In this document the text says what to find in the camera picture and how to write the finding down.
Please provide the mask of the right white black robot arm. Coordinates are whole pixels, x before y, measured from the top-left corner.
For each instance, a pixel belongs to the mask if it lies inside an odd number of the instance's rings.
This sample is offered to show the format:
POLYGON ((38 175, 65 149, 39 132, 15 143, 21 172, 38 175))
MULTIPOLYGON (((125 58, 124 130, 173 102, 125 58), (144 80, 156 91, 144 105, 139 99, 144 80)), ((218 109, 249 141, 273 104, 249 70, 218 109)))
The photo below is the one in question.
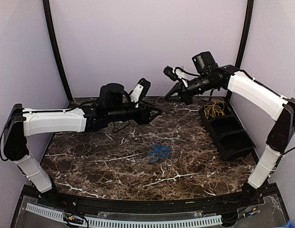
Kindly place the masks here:
POLYGON ((176 82, 166 94, 166 100, 176 99, 189 105, 196 95, 225 89, 250 101, 275 122, 268 134, 265 150, 246 181, 250 188, 238 196, 238 202, 248 206, 256 199, 255 190, 264 184, 280 160, 289 153, 287 146, 295 133, 295 99, 268 88, 245 70, 233 65, 219 66, 209 51, 195 55, 192 61, 197 74, 193 74, 191 80, 186 77, 189 73, 179 66, 164 68, 163 73, 176 82))

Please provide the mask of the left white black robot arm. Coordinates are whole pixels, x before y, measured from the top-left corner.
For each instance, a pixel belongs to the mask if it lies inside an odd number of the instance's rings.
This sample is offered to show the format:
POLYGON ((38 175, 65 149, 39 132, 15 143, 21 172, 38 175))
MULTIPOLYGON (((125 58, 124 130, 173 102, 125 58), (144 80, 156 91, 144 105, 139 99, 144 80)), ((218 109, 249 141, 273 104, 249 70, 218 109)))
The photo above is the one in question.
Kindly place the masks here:
POLYGON ((91 133, 108 127, 109 123, 135 121, 146 125, 162 111, 143 101, 150 82, 141 79, 127 93, 124 86, 109 83, 100 89, 96 100, 69 109, 30 109, 15 104, 0 135, 0 158, 12 161, 23 172, 52 207, 59 207, 62 196, 54 188, 50 176, 42 169, 27 146, 27 137, 43 133, 91 133))

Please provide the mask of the black three-compartment bin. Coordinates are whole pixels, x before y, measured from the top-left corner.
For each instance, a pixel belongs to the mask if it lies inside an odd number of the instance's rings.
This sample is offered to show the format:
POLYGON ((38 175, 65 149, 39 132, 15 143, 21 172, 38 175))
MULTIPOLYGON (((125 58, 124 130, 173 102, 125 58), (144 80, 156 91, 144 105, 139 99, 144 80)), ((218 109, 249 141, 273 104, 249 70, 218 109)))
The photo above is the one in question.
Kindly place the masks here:
POLYGON ((199 115, 224 161, 246 157, 256 147, 229 104, 215 100, 199 115))

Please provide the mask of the blue object at corner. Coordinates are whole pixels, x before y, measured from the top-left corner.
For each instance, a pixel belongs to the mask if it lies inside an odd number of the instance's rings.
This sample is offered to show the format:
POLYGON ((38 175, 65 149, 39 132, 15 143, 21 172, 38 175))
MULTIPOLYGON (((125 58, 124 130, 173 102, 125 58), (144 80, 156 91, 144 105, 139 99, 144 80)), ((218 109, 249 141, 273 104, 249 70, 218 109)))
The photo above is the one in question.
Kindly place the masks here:
POLYGON ((295 223, 289 220, 286 224, 286 228, 295 228, 295 223))

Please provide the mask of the right black frame post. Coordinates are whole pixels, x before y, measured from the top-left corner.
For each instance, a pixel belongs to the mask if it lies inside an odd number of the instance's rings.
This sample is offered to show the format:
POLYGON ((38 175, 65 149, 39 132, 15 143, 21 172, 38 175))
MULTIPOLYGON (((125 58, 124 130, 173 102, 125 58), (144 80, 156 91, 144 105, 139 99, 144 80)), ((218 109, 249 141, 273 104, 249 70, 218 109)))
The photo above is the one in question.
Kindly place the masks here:
POLYGON ((249 35, 250 25, 251 25, 251 19, 253 15, 253 7, 254 7, 254 0, 248 0, 246 4, 246 13, 245 13, 245 19, 242 29, 242 35, 240 39, 239 49, 236 57, 235 67, 240 68, 244 55, 245 55, 245 49, 247 44, 247 39, 249 35))

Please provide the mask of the black frame post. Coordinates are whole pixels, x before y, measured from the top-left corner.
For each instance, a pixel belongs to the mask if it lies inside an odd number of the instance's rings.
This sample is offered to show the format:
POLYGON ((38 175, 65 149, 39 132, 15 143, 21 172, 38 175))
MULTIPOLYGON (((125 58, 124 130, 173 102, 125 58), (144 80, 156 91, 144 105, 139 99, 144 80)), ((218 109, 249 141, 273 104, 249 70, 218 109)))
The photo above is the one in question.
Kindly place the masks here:
POLYGON ((244 55, 245 55, 245 49, 247 44, 247 39, 249 35, 250 25, 251 25, 251 19, 253 15, 253 7, 254 7, 254 0, 248 0, 246 4, 246 13, 245 13, 245 19, 242 29, 242 35, 240 39, 239 49, 236 57, 235 67, 240 68, 244 55))
POLYGON ((71 92, 71 89, 67 80, 67 76, 64 70, 61 55, 60 55, 60 50, 59 50, 57 36, 55 32, 55 27, 54 27, 54 19, 51 12, 50 0, 43 0, 42 3, 43 3, 45 20, 46 20, 48 34, 49 34, 49 40, 50 40, 51 48, 53 51, 54 59, 56 62, 56 66, 58 69, 59 77, 63 85, 63 89, 67 97, 67 100, 71 102, 73 100, 73 96, 72 96, 72 92, 71 92))

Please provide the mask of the black front rail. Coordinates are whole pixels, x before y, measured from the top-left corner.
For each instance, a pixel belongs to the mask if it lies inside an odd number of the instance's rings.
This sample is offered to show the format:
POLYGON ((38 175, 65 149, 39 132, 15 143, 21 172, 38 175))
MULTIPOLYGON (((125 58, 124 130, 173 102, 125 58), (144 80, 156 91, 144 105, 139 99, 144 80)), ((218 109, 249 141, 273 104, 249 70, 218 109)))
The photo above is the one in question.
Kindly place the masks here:
POLYGON ((260 194, 251 201, 242 200, 242 192, 234 192, 219 196, 210 196, 180 200, 113 200, 82 197, 57 192, 56 205, 50 203, 50 197, 42 199, 36 188, 24 185, 18 200, 20 206, 25 201, 38 203, 42 206, 58 208, 80 215, 97 215, 101 212, 131 213, 131 214, 168 214, 202 211, 204 214, 222 214, 225 218, 236 219, 237 213, 249 211, 256 207, 262 212, 270 212, 279 216, 288 217, 285 205, 277 185, 264 186, 260 194))

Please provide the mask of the left black frame post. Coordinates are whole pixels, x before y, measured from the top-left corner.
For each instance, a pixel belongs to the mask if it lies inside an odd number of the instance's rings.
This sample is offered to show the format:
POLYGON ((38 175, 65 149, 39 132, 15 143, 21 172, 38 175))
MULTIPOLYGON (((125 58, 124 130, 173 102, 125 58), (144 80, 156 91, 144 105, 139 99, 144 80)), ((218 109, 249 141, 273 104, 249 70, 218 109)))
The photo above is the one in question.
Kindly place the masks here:
POLYGON ((51 48, 53 51, 54 59, 56 62, 56 66, 58 69, 59 77, 63 85, 63 89, 67 97, 67 100, 71 102, 73 100, 73 96, 72 96, 72 92, 71 92, 71 89, 67 80, 67 76, 64 70, 61 55, 60 55, 60 50, 59 50, 57 36, 55 32, 55 27, 54 27, 54 19, 51 12, 50 0, 43 0, 42 3, 43 3, 45 20, 46 20, 48 34, 49 34, 49 40, 50 40, 51 48))

